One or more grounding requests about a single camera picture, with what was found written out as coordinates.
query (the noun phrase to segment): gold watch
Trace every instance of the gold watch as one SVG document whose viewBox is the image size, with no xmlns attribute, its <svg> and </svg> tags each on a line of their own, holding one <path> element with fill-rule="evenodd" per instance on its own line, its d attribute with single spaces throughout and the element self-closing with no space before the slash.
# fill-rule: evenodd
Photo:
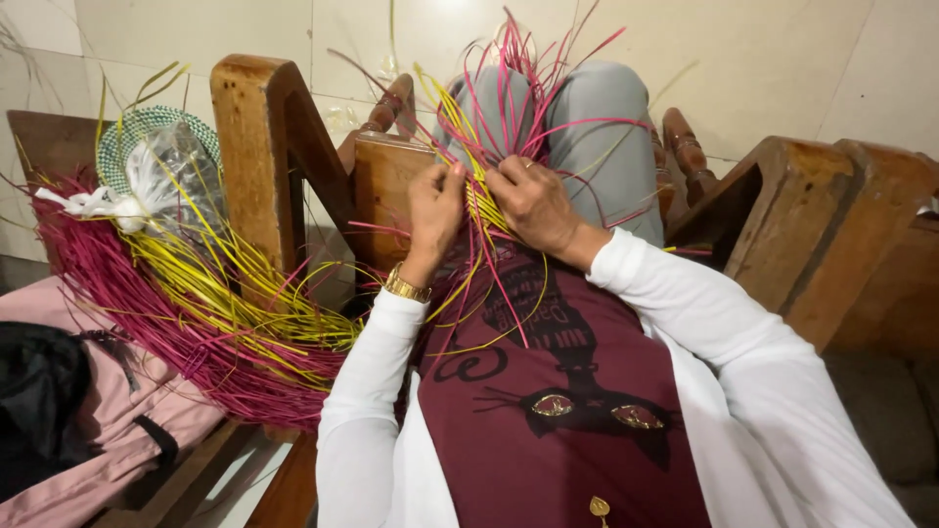
<svg viewBox="0 0 939 528">
<path fill-rule="evenodd" d="M 429 287 L 414 287 L 398 277 L 398 269 L 401 268 L 401 262 L 398 262 L 394 269 L 388 273 L 388 280 L 385 281 L 385 289 L 405 299 L 413 299 L 418 303 L 426 303 L 430 300 Z"/>
</svg>

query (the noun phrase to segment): gold pendant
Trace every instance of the gold pendant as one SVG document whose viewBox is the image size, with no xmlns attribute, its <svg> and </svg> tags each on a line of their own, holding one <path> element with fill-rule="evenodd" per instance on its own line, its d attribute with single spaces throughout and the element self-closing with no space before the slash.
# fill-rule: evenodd
<svg viewBox="0 0 939 528">
<path fill-rule="evenodd" d="M 603 522 L 603 526 L 600 528 L 609 528 L 607 525 L 607 515 L 609 515 L 609 505 L 607 501 L 604 501 L 596 495 L 590 500 L 590 512 L 593 513 L 596 517 L 600 518 L 600 521 Z"/>
</svg>

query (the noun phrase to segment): maroon t-shirt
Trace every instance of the maroon t-shirt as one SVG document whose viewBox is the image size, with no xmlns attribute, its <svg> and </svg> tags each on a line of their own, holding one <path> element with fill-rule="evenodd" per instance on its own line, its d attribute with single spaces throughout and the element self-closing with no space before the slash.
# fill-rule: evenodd
<svg viewBox="0 0 939 528">
<path fill-rule="evenodd" d="M 473 278 L 456 327 L 422 346 L 418 398 L 462 528 L 710 526 L 668 349 L 583 275 L 529 255 L 499 264 L 523 329 L 491 274 Z M 453 320 L 453 314 L 443 321 Z"/>
</svg>

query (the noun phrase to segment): hand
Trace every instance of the hand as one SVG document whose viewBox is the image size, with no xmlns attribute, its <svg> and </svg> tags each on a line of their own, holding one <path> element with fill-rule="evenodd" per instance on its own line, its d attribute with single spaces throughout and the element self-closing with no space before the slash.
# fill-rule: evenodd
<svg viewBox="0 0 939 528">
<path fill-rule="evenodd" d="M 411 246 L 398 276 L 414 287 L 427 287 L 454 241 L 463 220 L 466 169 L 437 164 L 417 175 L 408 187 Z"/>
<path fill-rule="evenodd" d="M 523 242 L 584 272 L 612 238 L 574 211 L 560 176 L 528 158 L 509 156 L 485 173 L 485 184 Z"/>
</svg>

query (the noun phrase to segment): teal woven hat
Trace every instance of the teal woven hat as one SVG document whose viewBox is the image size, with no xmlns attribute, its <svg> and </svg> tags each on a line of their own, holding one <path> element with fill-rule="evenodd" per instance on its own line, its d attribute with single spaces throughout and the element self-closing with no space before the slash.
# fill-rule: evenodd
<svg viewBox="0 0 939 528">
<path fill-rule="evenodd" d="M 157 105 L 139 108 L 124 114 L 120 133 L 115 123 L 101 135 L 96 160 L 98 184 L 107 185 L 119 194 L 130 194 L 131 186 L 127 182 L 125 170 L 127 158 L 131 155 L 133 148 L 154 129 L 180 120 L 189 125 L 192 133 L 202 144 L 202 148 L 206 150 L 206 154 L 215 162 L 215 166 L 222 170 L 219 136 L 198 117 L 186 114 L 178 108 Z"/>
</svg>

